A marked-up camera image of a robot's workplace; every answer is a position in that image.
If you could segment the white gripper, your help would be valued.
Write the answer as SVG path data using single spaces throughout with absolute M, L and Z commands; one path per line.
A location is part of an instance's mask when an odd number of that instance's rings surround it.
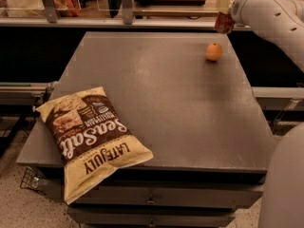
M 257 22 L 256 0 L 217 0 L 216 8 L 223 14 L 231 12 L 232 19 L 240 25 L 252 26 Z

